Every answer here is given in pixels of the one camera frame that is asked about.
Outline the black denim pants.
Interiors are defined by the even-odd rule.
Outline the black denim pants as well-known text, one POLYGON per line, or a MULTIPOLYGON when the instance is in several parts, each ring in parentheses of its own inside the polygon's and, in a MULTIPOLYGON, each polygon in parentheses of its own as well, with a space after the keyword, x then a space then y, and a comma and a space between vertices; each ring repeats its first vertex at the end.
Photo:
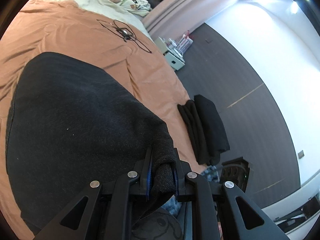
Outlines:
POLYGON ((7 120, 10 186, 24 222, 39 233, 86 185, 108 183, 152 153, 149 215, 175 192, 166 123, 103 69, 59 53, 31 59, 7 120))

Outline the folded black garment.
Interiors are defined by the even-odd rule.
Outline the folded black garment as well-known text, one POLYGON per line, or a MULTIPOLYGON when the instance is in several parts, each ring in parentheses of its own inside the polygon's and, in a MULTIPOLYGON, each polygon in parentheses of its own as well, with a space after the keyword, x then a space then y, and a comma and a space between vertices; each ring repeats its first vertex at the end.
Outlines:
POLYGON ((217 165, 221 154, 230 150, 230 145, 215 104, 196 95, 177 109, 187 127, 197 163, 217 165))

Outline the white bedside cabinet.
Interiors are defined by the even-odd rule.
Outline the white bedside cabinet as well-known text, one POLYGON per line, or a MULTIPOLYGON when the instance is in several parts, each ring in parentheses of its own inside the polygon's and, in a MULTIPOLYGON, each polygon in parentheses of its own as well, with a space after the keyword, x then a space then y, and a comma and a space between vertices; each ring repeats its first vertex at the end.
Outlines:
POLYGON ((155 39, 155 44, 165 57, 167 63, 171 66, 171 68, 176 70, 180 70, 185 65, 184 58, 182 54, 177 49, 177 44, 172 39, 164 39, 158 37, 155 39))

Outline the orange bed blanket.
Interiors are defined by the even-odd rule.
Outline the orange bed blanket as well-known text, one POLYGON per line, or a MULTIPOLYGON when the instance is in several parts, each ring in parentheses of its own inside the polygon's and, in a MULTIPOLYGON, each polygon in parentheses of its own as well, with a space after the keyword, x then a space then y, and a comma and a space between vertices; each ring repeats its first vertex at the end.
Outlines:
POLYGON ((179 157, 201 172, 177 109, 188 93, 157 46, 140 30, 150 53, 109 31, 112 19, 79 8, 73 1, 30 0, 1 38, 1 138, 11 100, 25 65, 35 56, 57 52, 102 68, 144 106, 166 122, 179 157))

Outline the pink curtain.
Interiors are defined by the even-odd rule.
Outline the pink curtain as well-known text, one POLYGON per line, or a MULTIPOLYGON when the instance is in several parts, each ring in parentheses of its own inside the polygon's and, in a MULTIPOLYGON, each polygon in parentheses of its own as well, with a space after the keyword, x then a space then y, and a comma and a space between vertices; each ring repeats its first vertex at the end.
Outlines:
POLYGON ((142 20, 153 40, 178 39, 239 0, 163 0, 142 20))

